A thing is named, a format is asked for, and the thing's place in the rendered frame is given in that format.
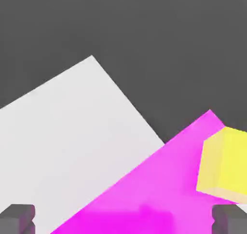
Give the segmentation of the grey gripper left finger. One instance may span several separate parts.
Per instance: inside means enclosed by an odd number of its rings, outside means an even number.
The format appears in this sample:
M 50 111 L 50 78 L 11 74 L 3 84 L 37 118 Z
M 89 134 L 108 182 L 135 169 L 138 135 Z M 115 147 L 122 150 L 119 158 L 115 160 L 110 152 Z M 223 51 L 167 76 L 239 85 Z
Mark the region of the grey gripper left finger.
M 35 234 L 35 206 L 11 204 L 0 213 L 0 234 Z

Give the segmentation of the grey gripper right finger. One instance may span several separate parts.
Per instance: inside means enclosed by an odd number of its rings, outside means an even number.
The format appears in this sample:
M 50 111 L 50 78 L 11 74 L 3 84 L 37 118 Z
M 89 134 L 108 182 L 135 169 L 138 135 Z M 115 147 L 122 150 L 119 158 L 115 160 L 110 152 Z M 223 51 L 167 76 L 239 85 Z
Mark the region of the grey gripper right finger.
M 212 207 L 212 234 L 247 234 L 247 213 L 235 204 Z

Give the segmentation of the small yellow cube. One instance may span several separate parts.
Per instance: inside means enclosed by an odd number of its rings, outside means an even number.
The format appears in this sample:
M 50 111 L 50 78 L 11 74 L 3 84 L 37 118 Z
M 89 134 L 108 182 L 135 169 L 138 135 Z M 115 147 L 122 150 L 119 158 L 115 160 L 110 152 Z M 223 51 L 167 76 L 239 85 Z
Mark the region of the small yellow cube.
M 204 141 L 196 190 L 247 204 L 247 132 L 224 127 Z

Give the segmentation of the large magenta box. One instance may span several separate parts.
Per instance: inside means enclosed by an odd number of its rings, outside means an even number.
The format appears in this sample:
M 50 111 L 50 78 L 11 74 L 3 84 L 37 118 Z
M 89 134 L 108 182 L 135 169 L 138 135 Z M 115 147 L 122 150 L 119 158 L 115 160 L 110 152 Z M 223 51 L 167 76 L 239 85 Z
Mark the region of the large magenta box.
M 207 111 L 51 234 L 212 234 L 212 207 L 196 190 L 203 143 L 226 127 Z

